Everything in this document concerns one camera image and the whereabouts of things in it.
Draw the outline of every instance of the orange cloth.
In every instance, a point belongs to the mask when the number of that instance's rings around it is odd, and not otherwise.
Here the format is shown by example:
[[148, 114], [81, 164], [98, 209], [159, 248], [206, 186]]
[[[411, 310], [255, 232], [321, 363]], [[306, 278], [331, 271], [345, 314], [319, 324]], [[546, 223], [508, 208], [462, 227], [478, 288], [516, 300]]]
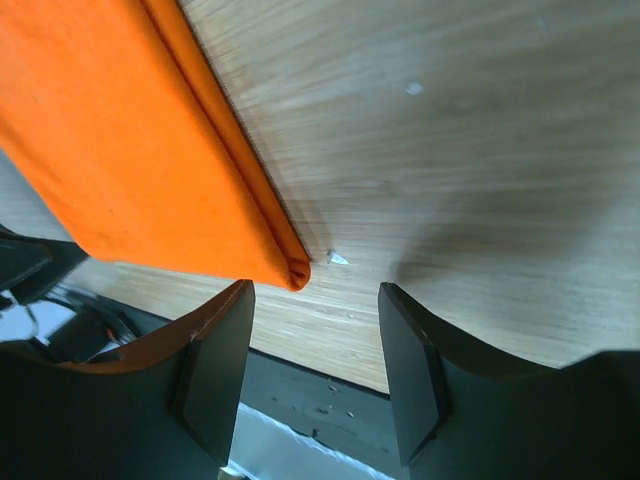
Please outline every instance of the orange cloth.
[[0, 68], [0, 145], [90, 255], [307, 283], [309, 258], [174, 0], [5, 0]]

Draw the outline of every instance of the small white debris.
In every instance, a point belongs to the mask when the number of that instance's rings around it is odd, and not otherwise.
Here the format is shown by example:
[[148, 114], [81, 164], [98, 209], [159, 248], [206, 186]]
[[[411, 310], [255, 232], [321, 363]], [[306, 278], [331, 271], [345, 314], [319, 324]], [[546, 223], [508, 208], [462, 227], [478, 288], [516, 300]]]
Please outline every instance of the small white debris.
[[424, 92], [424, 87], [418, 82], [411, 82], [407, 87], [409, 95], [420, 95], [422, 92]]
[[327, 263], [337, 263], [338, 265], [349, 265], [344, 257], [338, 255], [335, 250], [327, 252]]

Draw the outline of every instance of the wood grain surface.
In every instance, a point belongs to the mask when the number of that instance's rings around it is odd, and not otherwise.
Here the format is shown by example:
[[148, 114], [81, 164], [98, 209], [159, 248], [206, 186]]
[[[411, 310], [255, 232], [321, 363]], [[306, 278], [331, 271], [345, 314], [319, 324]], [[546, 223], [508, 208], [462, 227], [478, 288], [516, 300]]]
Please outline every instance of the wood grain surface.
[[[257, 288], [253, 347], [387, 391], [381, 281], [544, 364], [640, 347], [640, 3], [183, 6], [317, 262], [301, 293]], [[70, 282], [169, 317], [230, 283]]]

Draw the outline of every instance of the light wood tabletop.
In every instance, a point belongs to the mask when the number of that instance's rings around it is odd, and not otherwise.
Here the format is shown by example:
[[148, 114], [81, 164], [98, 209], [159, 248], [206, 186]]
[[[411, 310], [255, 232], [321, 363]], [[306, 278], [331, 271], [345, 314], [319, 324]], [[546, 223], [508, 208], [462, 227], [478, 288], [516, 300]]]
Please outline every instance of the light wood tabletop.
[[[183, 6], [315, 260], [300, 293], [258, 286], [253, 347], [388, 391], [395, 281], [544, 364], [640, 348], [640, 3]], [[0, 223], [64, 236], [2, 168]], [[230, 283], [95, 260], [69, 282], [170, 318]]]

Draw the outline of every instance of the cable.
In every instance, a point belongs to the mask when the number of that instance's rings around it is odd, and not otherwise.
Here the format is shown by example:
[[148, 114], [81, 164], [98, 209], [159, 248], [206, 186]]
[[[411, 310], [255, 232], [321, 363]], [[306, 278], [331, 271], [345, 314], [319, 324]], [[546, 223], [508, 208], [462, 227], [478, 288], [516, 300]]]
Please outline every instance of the cable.
[[111, 329], [111, 327], [105, 327], [105, 330], [107, 332], [107, 337], [109, 337], [109, 340], [111, 340], [111, 342], [113, 342], [113, 343], [115, 343], [116, 345], [119, 345], [119, 346], [123, 346], [124, 345], [124, 342], [122, 342], [122, 340], [120, 340], [120, 339], [118, 339], [118, 337], [116, 337], [116, 334]]
[[33, 314], [33, 310], [31, 310], [31, 307], [29, 305], [25, 305], [24, 309], [27, 312], [27, 315], [29, 316], [29, 318], [31, 319], [31, 322], [33, 323], [33, 328], [31, 329], [31, 335], [28, 338], [28, 340], [31, 340], [32, 338], [37, 337], [38, 334], [40, 333], [40, 324], [38, 323], [38, 319]]
[[55, 303], [56, 305], [60, 305], [61, 307], [67, 308], [73, 312], [76, 312], [76, 313], [78, 312], [78, 310], [76, 309], [76, 306], [73, 305], [71, 302], [68, 302], [68, 301], [65, 302], [64, 300], [59, 300], [49, 295], [46, 295], [41, 301]]

